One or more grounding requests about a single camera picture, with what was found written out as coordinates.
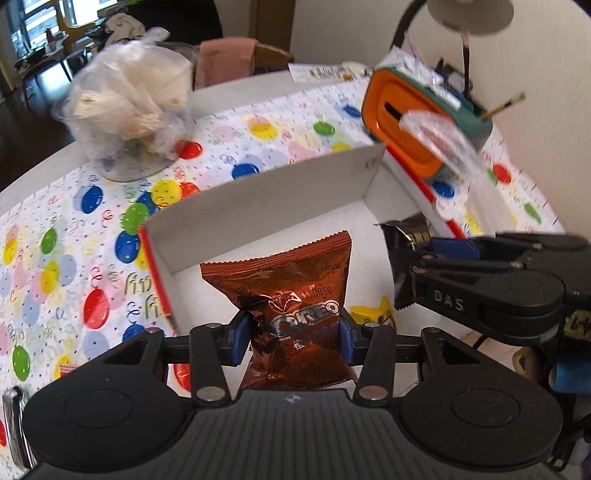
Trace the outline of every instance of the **pink cloth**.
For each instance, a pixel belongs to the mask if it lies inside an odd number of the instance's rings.
[[[199,46],[197,87],[248,77],[254,71],[254,38],[228,37],[207,40]]]

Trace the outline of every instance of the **lamp arm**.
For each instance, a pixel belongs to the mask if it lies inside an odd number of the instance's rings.
[[[583,9],[587,15],[591,15],[591,0],[574,0],[574,2]],[[403,15],[400,17],[400,22],[398,22],[398,27],[396,28],[396,33],[394,34],[394,39],[390,44],[390,49],[392,47],[402,48],[402,44],[404,43],[404,34],[410,28],[411,23],[414,20],[414,17],[417,16],[418,11],[427,3],[427,0],[413,0],[407,9],[404,11]]]

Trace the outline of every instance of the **chocolate bar wrapper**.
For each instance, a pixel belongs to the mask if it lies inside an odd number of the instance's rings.
[[[350,255],[351,237],[340,232],[271,257],[201,265],[205,281],[255,318],[241,388],[303,390],[355,378],[339,352]]]
[[[384,233],[390,267],[394,275],[394,308],[400,310],[414,303],[410,268],[418,260],[418,251],[431,242],[431,235],[427,219],[422,213],[404,220],[380,223],[380,227]]]

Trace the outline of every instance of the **green balloon print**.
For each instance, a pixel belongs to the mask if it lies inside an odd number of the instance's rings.
[[[12,368],[21,382],[24,382],[31,372],[31,359],[29,358],[29,354],[20,345],[17,345],[12,351]]]
[[[532,217],[536,222],[538,222],[539,225],[542,224],[542,217],[540,216],[540,214],[538,213],[538,210],[535,209],[535,207],[531,204],[531,203],[526,203],[523,208],[525,209],[525,211],[527,212],[527,214]]]
[[[138,234],[138,227],[150,216],[148,207],[143,203],[130,205],[123,215],[123,229],[130,235]]]
[[[50,228],[41,240],[41,251],[44,255],[51,253],[57,243],[57,232],[56,229]]]
[[[488,172],[488,176],[491,178],[491,182],[496,185],[499,183],[499,179],[496,178],[495,172],[492,171],[492,168],[487,168],[486,171]]]
[[[335,134],[335,128],[326,122],[318,122],[314,124],[314,132],[325,137]]]

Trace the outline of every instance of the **lamp shade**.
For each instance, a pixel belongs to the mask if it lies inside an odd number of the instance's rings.
[[[471,35],[491,35],[513,20],[511,0],[427,0],[431,16],[445,27]]]

